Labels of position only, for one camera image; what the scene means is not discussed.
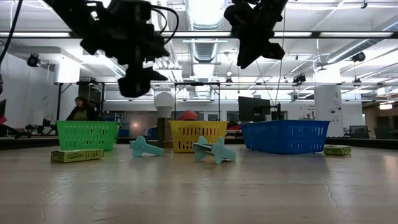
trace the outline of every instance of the table surface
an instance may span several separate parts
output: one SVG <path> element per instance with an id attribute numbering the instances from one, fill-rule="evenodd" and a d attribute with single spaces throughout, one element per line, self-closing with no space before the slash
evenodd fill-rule
<path id="1" fill-rule="evenodd" d="M 0 151 L 2 223 L 396 223 L 398 151 L 193 154 L 50 163 L 57 147 Z"/>

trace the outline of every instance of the white wall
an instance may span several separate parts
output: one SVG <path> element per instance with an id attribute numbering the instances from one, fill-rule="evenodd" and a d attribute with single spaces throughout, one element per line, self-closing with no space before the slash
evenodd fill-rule
<path id="1" fill-rule="evenodd" d="M 31 111 L 43 111 L 47 119 L 56 119 L 58 88 L 54 73 L 44 68 L 30 68 L 26 60 L 6 54 L 1 70 L 4 90 L 0 101 L 7 99 L 6 125 L 23 128 L 31 120 Z"/>
<path id="2" fill-rule="evenodd" d="M 314 102 L 280 102 L 282 111 L 287 111 L 288 119 L 300 119 L 311 113 Z M 105 110 L 109 111 L 156 111 L 154 103 L 145 102 L 105 102 Z M 218 111 L 218 102 L 211 103 L 177 103 L 177 111 Z M 237 101 L 221 102 L 221 119 L 226 121 L 227 111 L 237 111 Z M 343 102 L 343 124 L 348 128 L 350 125 L 364 125 L 362 117 L 362 104 L 358 102 Z"/>

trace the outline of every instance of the ceiling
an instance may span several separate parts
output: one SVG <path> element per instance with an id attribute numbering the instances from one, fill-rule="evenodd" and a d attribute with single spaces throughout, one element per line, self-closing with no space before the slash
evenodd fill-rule
<path id="1" fill-rule="evenodd" d="M 164 0 L 158 1 L 159 4 L 167 1 L 167 6 L 175 9 L 180 16 L 180 26 L 178 31 L 190 30 L 187 22 L 187 12 L 185 10 L 184 0 Z M 383 22 L 396 16 L 398 1 L 396 0 L 368 0 L 368 7 L 360 9 L 363 0 L 298 0 L 289 1 L 285 10 L 285 21 L 277 23 L 275 31 L 378 31 L 378 26 Z M 10 28 L 10 12 L 14 14 L 16 4 L 12 0 L 0 0 L 0 31 L 7 32 Z M 167 16 L 170 27 L 174 27 L 175 18 L 170 14 Z M 25 0 L 22 11 L 17 23 L 19 32 L 68 32 L 69 28 L 54 13 L 54 11 L 41 0 Z M 228 21 L 224 21 L 220 30 L 230 31 L 231 26 Z M 224 81 L 226 73 L 231 72 L 234 82 L 256 82 L 261 80 L 260 73 L 266 77 L 269 82 L 292 81 L 297 72 L 292 70 L 306 62 L 314 59 L 317 54 L 331 54 L 355 39 L 274 39 L 272 42 L 283 46 L 286 55 L 283 60 L 269 60 L 259 58 L 257 63 L 253 63 L 244 70 L 236 66 L 236 53 L 239 50 L 238 39 L 225 39 L 223 43 L 218 44 L 217 56 L 213 61 L 215 69 L 213 76 L 209 81 Z M 107 82 L 115 81 L 115 73 L 106 66 L 102 60 L 95 60 L 93 56 L 85 54 L 85 51 L 79 46 L 78 39 L 18 39 L 14 38 L 12 47 L 15 54 L 26 57 L 32 47 L 41 47 L 48 50 L 50 47 L 61 49 L 60 55 L 40 54 L 45 60 L 57 60 L 59 57 L 67 55 L 73 57 L 75 61 L 81 64 L 81 76 L 91 76 L 98 80 Z M 384 40 L 363 52 L 366 54 L 366 60 L 356 64 L 353 69 L 352 62 L 341 62 L 338 64 L 342 80 L 352 82 L 354 76 L 371 74 L 382 70 L 394 63 L 398 56 L 398 40 Z M 195 78 L 193 73 L 192 55 L 190 44 L 183 43 L 183 39 L 174 39 L 171 46 L 174 50 L 177 63 L 182 69 L 182 78 L 185 80 Z M 307 81 L 313 79 L 312 62 L 303 65 L 301 72 L 306 74 Z M 382 82 L 383 80 L 398 76 L 394 69 L 378 73 L 368 78 L 366 82 Z M 374 90 L 377 87 L 369 86 L 363 90 Z"/>

